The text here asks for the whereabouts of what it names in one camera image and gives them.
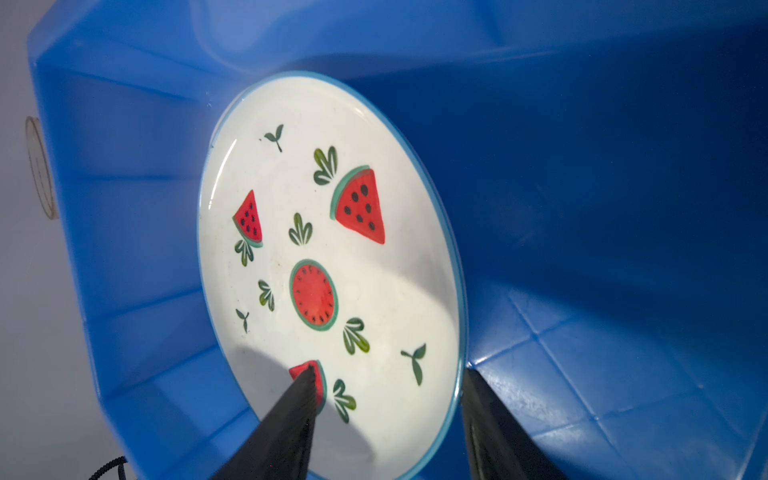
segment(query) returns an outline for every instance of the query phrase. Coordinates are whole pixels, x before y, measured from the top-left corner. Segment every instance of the blue plastic bin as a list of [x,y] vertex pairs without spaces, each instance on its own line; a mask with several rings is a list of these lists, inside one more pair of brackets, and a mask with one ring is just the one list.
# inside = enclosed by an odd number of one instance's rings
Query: blue plastic bin
[[[768,476],[764,0],[60,0],[28,50],[98,396],[142,478],[207,478],[257,424],[196,200],[219,115],[289,69],[413,144],[472,365],[568,475]],[[468,478],[460,413],[419,477]]]

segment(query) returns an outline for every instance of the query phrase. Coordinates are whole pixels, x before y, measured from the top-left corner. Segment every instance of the watermelon wedge design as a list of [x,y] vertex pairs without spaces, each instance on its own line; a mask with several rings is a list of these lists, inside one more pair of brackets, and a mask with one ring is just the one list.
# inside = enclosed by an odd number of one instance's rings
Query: watermelon wedge design
[[317,389],[317,414],[319,415],[320,412],[323,410],[323,407],[326,405],[326,375],[323,373],[323,366],[320,365],[319,360],[310,360],[309,362],[302,363],[301,365],[294,366],[292,369],[288,369],[288,373],[290,373],[290,378],[296,379],[297,376],[301,375],[304,370],[308,369],[309,367],[314,367],[315,369],[315,387]]
[[384,222],[379,206],[376,176],[368,165],[357,167],[333,191],[331,219],[344,227],[384,244]]
[[293,307],[301,320],[314,330],[333,326],[339,313],[339,298],[333,280],[314,260],[301,260],[290,274]]
[[248,260],[253,262],[253,248],[261,248],[261,223],[253,190],[248,192],[232,221],[243,236],[242,240],[235,243],[235,252],[240,254],[240,262],[246,266]]

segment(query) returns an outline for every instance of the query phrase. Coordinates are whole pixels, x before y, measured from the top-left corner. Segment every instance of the white wall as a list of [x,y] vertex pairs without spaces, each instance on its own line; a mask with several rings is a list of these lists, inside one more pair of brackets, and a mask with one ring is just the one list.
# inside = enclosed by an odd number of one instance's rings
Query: white wall
[[26,153],[24,122],[37,115],[26,37],[52,4],[0,0],[3,480],[84,480],[122,455],[96,401],[61,223],[43,213]]

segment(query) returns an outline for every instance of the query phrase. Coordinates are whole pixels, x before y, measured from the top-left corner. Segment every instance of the white plate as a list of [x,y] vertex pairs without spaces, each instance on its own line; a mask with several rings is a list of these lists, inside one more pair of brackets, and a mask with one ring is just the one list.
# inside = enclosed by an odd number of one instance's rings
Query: white plate
[[415,475],[458,400],[464,287],[439,199],[389,121],[317,74],[248,89],[214,132],[198,237],[210,318],[256,415],[317,361],[310,470]]

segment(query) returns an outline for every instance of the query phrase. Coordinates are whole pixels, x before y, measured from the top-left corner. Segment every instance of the green sprout design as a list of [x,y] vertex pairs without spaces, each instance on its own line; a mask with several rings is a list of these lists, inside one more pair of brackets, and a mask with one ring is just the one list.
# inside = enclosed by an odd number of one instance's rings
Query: green sprout design
[[253,262],[253,248],[250,247],[250,243],[238,240],[235,243],[235,252],[240,254],[240,262],[243,266],[248,266],[248,260]]
[[330,183],[333,175],[336,175],[336,169],[339,167],[339,159],[336,157],[336,147],[328,149],[328,157],[319,148],[315,149],[315,163],[319,170],[315,171],[315,183],[325,185]]
[[280,153],[283,153],[283,149],[280,148],[280,142],[278,141],[280,139],[280,135],[283,134],[283,125],[277,125],[277,131],[274,135],[272,135],[272,132],[266,132],[264,134],[264,138],[266,138],[269,141],[273,141],[277,144],[277,150],[280,151]]
[[243,315],[243,312],[240,312],[238,309],[235,309],[235,311],[237,312],[237,316],[243,320],[243,330],[245,330],[245,333],[248,333],[248,316],[250,313]]
[[333,399],[336,401],[336,411],[339,413],[339,416],[344,423],[349,423],[349,413],[347,412],[347,409],[356,409],[357,402],[355,402],[355,397],[344,395],[344,390],[346,390],[344,381],[341,379],[336,380],[336,383],[333,384]]
[[357,345],[363,353],[368,353],[368,351],[371,350],[368,340],[358,333],[362,332],[362,329],[364,328],[366,328],[366,326],[359,318],[352,318],[346,321],[346,325],[344,326],[344,346],[350,355],[355,354],[355,345]]
[[405,350],[400,350],[400,355],[407,356],[411,359],[411,366],[413,367],[413,375],[416,377],[416,383],[421,386],[422,379],[424,375],[422,374],[422,367],[419,366],[419,362],[416,362],[416,360],[420,360],[424,358],[424,354],[427,353],[427,344],[420,346],[416,351],[411,355],[410,353],[406,352]]
[[275,297],[272,295],[270,285],[264,280],[259,280],[259,288],[261,288],[261,295],[259,295],[259,303],[262,306],[267,305],[270,312],[275,311]]
[[306,245],[306,243],[310,241],[310,238],[312,238],[312,224],[307,222],[305,225],[301,220],[301,215],[295,214],[293,215],[293,225],[296,227],[295,230],[293,228],[288,229],[288,237],[290,237],[290,241],[294,242],[296,245]]

